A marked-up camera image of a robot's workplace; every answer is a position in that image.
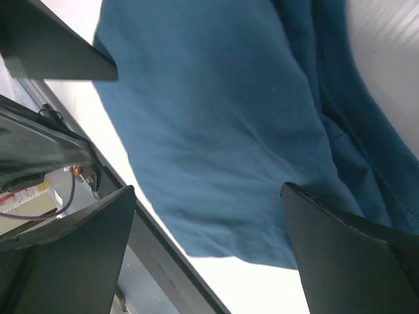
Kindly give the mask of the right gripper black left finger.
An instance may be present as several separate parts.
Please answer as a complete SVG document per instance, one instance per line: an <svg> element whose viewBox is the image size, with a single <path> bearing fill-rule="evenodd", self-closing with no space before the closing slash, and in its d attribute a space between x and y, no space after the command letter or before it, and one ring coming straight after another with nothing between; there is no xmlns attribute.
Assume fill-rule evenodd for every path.
<svg viewBox="0 0 419 314"><path fill-rule="evenodd" d="M1 241L2 313L110 313L136 208L132 186Z"/></svg>

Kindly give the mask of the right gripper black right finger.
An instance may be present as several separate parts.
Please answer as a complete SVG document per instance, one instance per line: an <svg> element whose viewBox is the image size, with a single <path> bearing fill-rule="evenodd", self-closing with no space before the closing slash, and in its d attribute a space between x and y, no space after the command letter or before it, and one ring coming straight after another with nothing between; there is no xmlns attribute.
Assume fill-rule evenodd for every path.
<svg viewBox="0 0 419 314"><path fill-rule="evenodd" d="M418 236L282 187L289 237L311 313L417 313Z"/></svg>

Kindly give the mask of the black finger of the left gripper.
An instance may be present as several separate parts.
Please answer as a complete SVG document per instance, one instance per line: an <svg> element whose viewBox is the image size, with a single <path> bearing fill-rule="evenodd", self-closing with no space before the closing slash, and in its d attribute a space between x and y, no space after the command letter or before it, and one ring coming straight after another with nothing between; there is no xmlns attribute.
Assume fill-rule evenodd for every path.
<svg viewBox="0 0 419 314"><path fill-rule="evenodd" d="M1 1L1 56L16 79L118 79L114 61L41 1Z"/></svg>

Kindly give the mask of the teal blue t shirt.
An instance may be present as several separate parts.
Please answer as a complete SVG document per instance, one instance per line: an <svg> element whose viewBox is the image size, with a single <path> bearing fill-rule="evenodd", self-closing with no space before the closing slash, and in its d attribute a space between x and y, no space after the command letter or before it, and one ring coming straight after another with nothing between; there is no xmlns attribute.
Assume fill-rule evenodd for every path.
<svg viewBox="0 0 419 314"><path fill-rule="evenodd" d="M296 269L294 183L418 232L418 160L354 64L344 1L104 1L101 102L153 209L187 254Z"/></svg>

